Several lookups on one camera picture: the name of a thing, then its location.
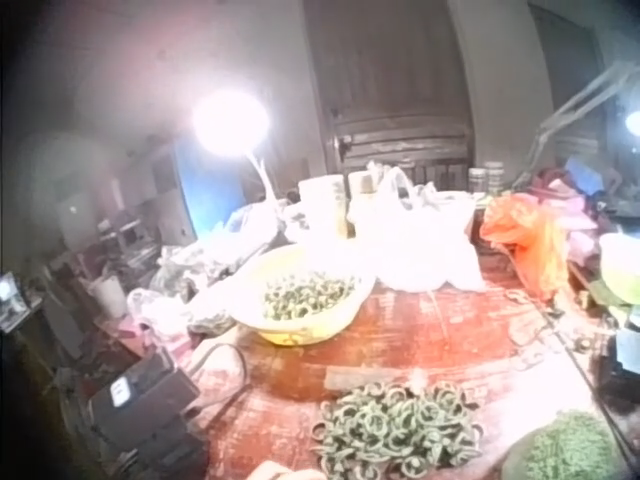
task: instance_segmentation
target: worn tabletop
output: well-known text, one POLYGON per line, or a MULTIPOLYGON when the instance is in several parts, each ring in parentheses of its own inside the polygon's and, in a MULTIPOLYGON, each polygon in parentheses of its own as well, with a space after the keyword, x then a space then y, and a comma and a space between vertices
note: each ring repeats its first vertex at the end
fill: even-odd
MULTIPOLYGON (((444 288, 431 296, 377 284, 351 326, 318 345, 276 347, 252 332, 236 332, 251 388, 207 426, 209 478, 243 479, 267 459, 295 469, 316 467, 309 433, 319 401, 369 381, 454 381, 482 405, 475 415, 485 430, 484 455, 429 478, 498 478, 501 459, 522 436, 560 410, 594 409, 589 387, 561 349, 545 348, 544 361, 528 369, 514 361, 510 338, 533 338, 545 320, 533 303, 505 296, 521 285, 504 257, 482 257, 481 267, 484 293, 444 288)), ((203 397, 215 397, 220 369, 227 367, 222 359, 207 363, 198 383, 203 397)))

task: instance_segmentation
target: desk lamp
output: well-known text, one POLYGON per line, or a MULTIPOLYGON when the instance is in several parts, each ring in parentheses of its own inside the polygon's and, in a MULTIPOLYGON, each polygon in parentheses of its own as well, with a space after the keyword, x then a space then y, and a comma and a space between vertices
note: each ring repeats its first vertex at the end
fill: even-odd
POLYGON ((268 202, 276 203, 273 186, 253 153, 269 130, 269 117, 253 97, 234 90, 220 90, 204 98, 193 112, 193 126, 202 146, 226 158, 248 158, 264 185, 268 202))
MULTIPOLYGON (((527 154, 527 168, 516 178, 511 188, 516 190, 530 180, 544 146, 554 134, 581 119, 614 95, 622 93, 627 88, 633 89, 638 84, 640 84, 640 66, 632 63, 616 63, 560 107, 538 127, 527 154)), ((628 107, 632 108, 625 125, 633 135, 640 137, 640 105, 631 104, 628 107)))

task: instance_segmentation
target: yellow bowl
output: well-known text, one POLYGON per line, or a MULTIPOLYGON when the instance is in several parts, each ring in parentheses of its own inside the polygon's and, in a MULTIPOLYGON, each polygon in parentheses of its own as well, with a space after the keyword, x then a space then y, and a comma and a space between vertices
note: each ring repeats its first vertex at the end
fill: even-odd
POLYGON ((354 240, 335 240, 325 245, 287 245, 261 255, 233 277, 236 301, 230 314, 276 345, 311 345, 328 340, 355 318, 367 299, 375 276, 358 255, 354 240), (321 271, 332 276, 355 278, 356 287, 347 298, 316 315, 276 321, 263 315, 263 296, 268 282, 283 275, 321 271))
POLYGON ((600 237, 602 280, 618 298, 640 305, 640 239, 622 233, 600 237))

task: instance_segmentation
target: blue wall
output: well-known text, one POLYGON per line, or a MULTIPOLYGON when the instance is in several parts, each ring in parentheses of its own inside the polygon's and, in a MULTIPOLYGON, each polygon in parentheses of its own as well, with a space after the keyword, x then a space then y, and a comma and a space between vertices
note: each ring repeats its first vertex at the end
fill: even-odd
POLYGON ((187 211, 197 238, 246 204, 236 162, 217 158, 193 137, 175 143, 176 168, 187 211))

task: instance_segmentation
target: orange plastic bag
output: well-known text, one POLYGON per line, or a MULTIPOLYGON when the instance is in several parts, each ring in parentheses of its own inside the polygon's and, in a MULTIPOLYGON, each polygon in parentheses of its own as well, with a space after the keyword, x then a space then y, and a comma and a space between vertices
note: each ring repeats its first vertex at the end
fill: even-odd
POLYGON ((518 195, 496 198, 487 206, 480 236, 515 246, 518 274, 540 300, 550 300, 566 284, 567 234, 545 206, 518 195))

